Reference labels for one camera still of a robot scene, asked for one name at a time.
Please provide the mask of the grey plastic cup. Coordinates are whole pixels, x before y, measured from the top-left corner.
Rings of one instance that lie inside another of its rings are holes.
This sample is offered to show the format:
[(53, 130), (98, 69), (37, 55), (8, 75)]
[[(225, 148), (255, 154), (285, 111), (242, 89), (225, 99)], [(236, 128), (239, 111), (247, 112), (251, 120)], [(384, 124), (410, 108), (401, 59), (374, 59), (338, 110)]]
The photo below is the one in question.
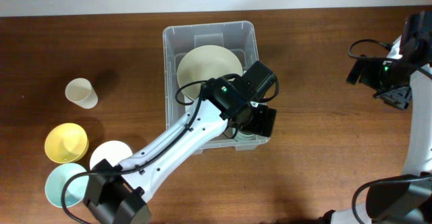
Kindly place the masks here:
[(245, 141), (255, 141), (256, 138), (257, 137), (255, 134), (249, 134), (246, 132), (238, 131), (234, 137), (234, 140), (238, 142), (245, 142)]

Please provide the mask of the cream plate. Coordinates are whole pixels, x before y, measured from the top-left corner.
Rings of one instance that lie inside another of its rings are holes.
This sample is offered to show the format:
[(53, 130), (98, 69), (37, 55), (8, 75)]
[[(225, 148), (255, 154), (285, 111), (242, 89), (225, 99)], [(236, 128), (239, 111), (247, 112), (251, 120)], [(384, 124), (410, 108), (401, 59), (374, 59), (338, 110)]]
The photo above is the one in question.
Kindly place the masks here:
[(177, 69), (180, 87), (227, 74), (241, 76), (242, 64), (233, 52), (217, 45), (205, 45), (191, 50), (182, 58)]

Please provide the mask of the cream plastic cup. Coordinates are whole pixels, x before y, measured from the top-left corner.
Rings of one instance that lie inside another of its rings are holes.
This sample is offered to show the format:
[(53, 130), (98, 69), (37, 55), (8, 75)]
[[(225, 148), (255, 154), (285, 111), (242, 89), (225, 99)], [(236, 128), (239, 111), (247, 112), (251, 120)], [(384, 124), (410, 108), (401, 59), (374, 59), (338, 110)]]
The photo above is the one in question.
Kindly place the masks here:
[(89, 80), (76, 78), (65, 87), (67, 100), (83, 109), (92, 109), (98, 103), (98, 96)]

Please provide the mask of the yellow small bowl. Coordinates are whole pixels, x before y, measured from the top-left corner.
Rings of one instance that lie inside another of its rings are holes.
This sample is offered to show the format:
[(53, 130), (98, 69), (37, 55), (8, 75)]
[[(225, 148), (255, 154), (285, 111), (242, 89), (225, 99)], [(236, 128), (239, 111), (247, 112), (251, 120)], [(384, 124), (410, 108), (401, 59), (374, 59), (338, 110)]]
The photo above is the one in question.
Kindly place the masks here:
[(88, 147), (88, 136), (82, 126), (63, 123), (48, 133), (44, 150), (50, 160), (64, 164), (79, 161), (87, 153)]

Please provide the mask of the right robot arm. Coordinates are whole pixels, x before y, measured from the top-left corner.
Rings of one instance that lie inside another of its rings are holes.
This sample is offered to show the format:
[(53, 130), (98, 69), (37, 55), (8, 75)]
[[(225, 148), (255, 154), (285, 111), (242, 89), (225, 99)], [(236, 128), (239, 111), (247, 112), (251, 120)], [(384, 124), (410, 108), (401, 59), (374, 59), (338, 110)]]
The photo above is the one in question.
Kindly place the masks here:
[(410, 110), (407, 151), (401, 173), (367, 182), (346, 210), (331, 210), (320, 223), (431, 222), (431, 12), (408, 16), (401, 35), (380, 43), (386, 56), (357, 55), (347, 83), (372, 88), (374, 99)]

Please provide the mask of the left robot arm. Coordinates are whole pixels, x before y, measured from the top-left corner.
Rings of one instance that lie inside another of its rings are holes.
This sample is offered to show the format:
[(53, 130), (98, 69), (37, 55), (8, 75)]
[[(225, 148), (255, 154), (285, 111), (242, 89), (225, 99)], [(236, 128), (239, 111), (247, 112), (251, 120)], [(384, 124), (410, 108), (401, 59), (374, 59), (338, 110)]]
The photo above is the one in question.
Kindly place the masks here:
[(192, 153), (227, 128), (236, 134), (270, 137), (276, 110), (265, 93), (277, 76), (260, 61), (244, 75), (201, 80), (198, 98), (168, 130), (140, 152), (90, 171), (84, 205), (99, 223), (149, 223), (147, 206), (160, 185)]

